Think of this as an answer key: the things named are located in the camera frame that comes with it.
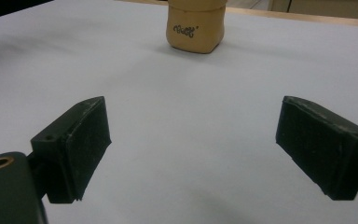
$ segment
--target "beige bottle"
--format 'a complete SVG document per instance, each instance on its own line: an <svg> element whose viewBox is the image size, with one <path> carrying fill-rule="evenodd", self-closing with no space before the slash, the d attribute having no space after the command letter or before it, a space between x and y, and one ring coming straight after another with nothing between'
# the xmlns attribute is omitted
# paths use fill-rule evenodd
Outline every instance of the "beige bottle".
<svg viewBox="0 0 358 224"><path fill-rule="evenodd" d="M210 53L223 39L227 0L168 0L167 40L176 49Z"/></svg>

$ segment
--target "table surface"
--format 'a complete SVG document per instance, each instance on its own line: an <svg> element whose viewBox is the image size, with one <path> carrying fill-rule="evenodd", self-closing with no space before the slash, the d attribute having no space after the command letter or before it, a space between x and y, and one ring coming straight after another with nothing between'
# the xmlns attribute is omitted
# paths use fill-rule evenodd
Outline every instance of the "table surface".
<svg viewBox="0 0 358 224"><path fill-rule="evenodd" d="M0 18L0 153L103 95L113 144L49 223L358 223L275 144L284 95L358 124L358 27L227 13L212 54L169 46L167 8L56 0Z"/></svg>

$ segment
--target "wooden table edge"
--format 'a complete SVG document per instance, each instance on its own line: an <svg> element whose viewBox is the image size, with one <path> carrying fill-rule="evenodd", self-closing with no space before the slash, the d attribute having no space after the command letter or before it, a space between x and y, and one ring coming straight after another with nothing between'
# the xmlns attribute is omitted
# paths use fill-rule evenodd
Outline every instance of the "wooden table edge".
<svg viewBox="0 0 358 224"><path fill-rule="evenodd" d="M153 4L153 5L161 5L161 6L168 5L166 1L157 1L157 0L115 0L115 1L144 3L144 4ZM226 11L229 13L238 13L243 15L260 16L260 17L267 17L267 18L287 19L287 20L294 20L294 21L315 21L315 22L358 26L358 19L314 16L314 15L294 14L294 13L275 12L275 11L263 11L263 10L236 8L236 7L227 7Z"/></svg>

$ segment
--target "screw hole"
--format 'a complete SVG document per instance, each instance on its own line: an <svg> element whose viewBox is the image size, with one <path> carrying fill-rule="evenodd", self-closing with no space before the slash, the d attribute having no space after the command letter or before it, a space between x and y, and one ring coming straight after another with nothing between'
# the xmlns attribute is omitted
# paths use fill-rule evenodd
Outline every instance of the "screw hole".
<svg viewBox="0 0 358 224"><path fill-rule="evenodd" d="M0 158L0 169L9 166L14 159L12 157L1 157Z"/></svg>

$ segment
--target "white tabletop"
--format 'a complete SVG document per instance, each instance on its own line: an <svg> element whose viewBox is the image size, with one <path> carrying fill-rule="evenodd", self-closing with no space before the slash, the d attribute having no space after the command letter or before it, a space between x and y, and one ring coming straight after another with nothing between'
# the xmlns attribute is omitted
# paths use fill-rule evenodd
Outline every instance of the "white tabletop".
<svg viewBox="0 0 358 224"><path fill-rule="evenodd" d="M56 0L0 18L0 153L103 95L113 144L49 223L358 223L275 144L284 95L358 124L358 27L226 14L208 55L171 48L167 8Z"/></svg>

